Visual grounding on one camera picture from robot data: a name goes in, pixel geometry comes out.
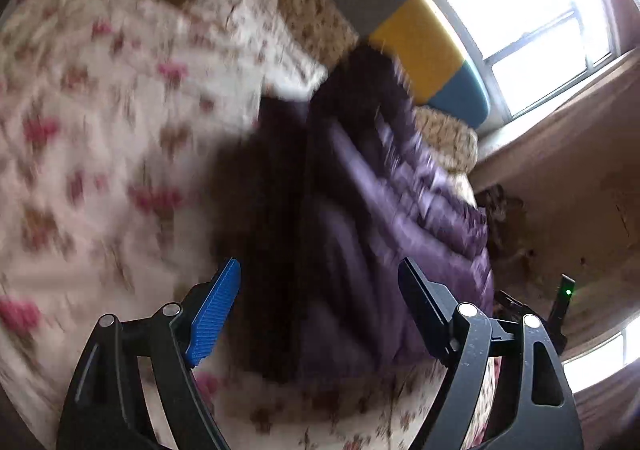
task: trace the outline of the blue textured pad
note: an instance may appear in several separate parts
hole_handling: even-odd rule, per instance
[[[240,289],[240,263],[232,258],[213,284],[202,307],[191,322],[191,340],[187,348],[187,361],[191,367],[211,354]]]

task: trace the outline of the window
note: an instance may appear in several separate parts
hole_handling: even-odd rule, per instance
[[[640,317],[602,345],[564,364],[571,390],[578,392],[640,358]]]
[[[476,64],[499,116],[497,126],[615,55],[604,0],[434,1]]]

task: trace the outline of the dark purple cloth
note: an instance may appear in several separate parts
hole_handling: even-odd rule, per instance
[[[290,251],[296,378],[357,376],[428,357],[398,289],[405,256],[457,300],[491,312],[485,216],[452,193],[422,144],[392,59],[358,46],[311,100],[306,131],[299,105],[263,100],[260,113],[272,178],[287,195],[272,198],[289,221],[298,216],[290,224],[298,233]],[[280,232],[290,235],[282,224]]]

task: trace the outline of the floral blanket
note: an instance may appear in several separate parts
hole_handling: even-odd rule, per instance
[[[0,384],[52,449],[97,318],[148,316],[215,273],[212,239],[251,227],[223,220],[236,169],[224,152],[251,135],[261,93],[306,98],[326,70],[278,0],[14,1],[0,30]],[[231,341],[224,330],[194,375],[234,450],[408,448],[444,376],[430,362],[332,390],[280,386],[236,366]],[[485,381],[467,445],[493,364]]]

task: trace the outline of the white floral fabric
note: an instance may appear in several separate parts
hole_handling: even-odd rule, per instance
[[[149,316],[215,273],[212,239],[252,227],[222,219],[224,152],[251,135],[261,93],[308,97],[326,69],[278,0],[15,1],[0,30],[0,383],[52,449],[97,319]],[[277,385],[233,361],[238,335],[225,328],[194,369],[234,450],[408,448],[444,376],[426,362],[330,390]],[[142,370],[158,440],[175,448]]]

